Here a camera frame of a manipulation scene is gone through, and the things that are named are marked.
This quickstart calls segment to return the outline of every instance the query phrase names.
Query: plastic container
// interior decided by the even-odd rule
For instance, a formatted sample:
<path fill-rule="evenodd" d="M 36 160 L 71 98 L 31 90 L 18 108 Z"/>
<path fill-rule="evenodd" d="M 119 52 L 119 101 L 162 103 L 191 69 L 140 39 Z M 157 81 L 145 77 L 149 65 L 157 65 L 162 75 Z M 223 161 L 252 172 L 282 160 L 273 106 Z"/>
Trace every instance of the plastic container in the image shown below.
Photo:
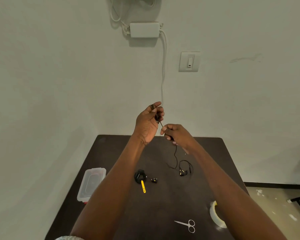
<path fill-rule="evenodd" d="M 78 201 L 88 202 L 92 193 L 106 176 L 105 168 L 92 168 L 85 171 L 79 193 Z"/>

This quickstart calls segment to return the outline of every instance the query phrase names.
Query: black baseboard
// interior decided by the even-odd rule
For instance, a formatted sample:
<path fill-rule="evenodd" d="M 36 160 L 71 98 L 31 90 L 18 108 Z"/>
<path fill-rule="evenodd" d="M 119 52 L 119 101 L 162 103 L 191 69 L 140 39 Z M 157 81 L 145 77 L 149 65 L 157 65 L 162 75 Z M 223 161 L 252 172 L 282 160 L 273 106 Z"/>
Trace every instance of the black baseboard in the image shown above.
<path fill-rule="evenodd" d="M 244 185 L 246 187 L 300 190 L 300 184 L 273 184 L 273 183 L 244 182 Z"/>

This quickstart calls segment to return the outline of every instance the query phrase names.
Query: hand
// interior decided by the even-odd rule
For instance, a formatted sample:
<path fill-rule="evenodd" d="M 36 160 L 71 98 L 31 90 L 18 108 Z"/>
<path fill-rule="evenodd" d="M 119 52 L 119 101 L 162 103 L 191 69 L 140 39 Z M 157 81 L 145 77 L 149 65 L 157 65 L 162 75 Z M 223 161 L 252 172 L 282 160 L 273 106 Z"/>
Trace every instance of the hand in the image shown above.
<path fill-rule="evenodd" d="M 164 137 L 173 144 L 181 146 L 188 154 L 197 144 L 193 136 L 180 124 L 166 124 L 162 127 L 160 134 L 164 134 Z"/>
<path fill-rule="evenodd" d="M 158 130 L 158 123 L 156 122 L 155 115 L 158 115 L 159 121 L 164 120 L 164 109 L 158 107 L 160 104 L 161 102 L 154 103 L 153 110 L 151 109 L 151 106 L 148 106 L 136 118 L 136 127 L 133 134 L 140 138 L 145 145 L 153 139 Z"/>

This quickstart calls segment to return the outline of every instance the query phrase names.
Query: scissors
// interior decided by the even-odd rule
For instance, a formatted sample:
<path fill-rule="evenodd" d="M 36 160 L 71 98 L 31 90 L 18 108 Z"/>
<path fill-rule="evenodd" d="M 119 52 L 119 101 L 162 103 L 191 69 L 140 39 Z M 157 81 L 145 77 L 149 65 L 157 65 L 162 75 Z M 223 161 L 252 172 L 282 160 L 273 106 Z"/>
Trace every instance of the scissors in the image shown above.
<path fill-rule="evenodd" d="M 189 232 L 191 232 L 191 233 L 194 233 L 194 232 L 195 232 L 195 228 L 194 228 L 195 222 L 194 222 L 194 220 L 189 220 L 189 221 L 188 221 L 188 224 L 187 224 L 187 223 L 183 223 L 183 222 L 179 222 L 179 221 L 176 221 L 176 220 L 175 220 L 175 222 L 176 222 L 176 223 L 179 223 L 179 224 L 182 224 L 182 225 L 188 226 Z"/>

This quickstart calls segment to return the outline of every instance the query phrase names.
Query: roll of tape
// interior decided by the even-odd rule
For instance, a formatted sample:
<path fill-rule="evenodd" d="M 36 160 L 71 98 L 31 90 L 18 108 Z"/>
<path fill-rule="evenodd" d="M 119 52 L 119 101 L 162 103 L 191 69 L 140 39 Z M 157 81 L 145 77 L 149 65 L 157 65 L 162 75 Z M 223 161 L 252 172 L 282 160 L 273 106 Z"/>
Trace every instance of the roll of tape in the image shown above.
<path fill-rule="evenodd" d="M 214 223 L 216 223 L 219 227 L 227 228 L 226 223 L 223 220 L 221 220 L 220 217 L 218 217 L 218 215 L 216 214 L 216 205 L 217 205 L 216 201 L 211 203 L 210 216 L 214 221 Z"/>

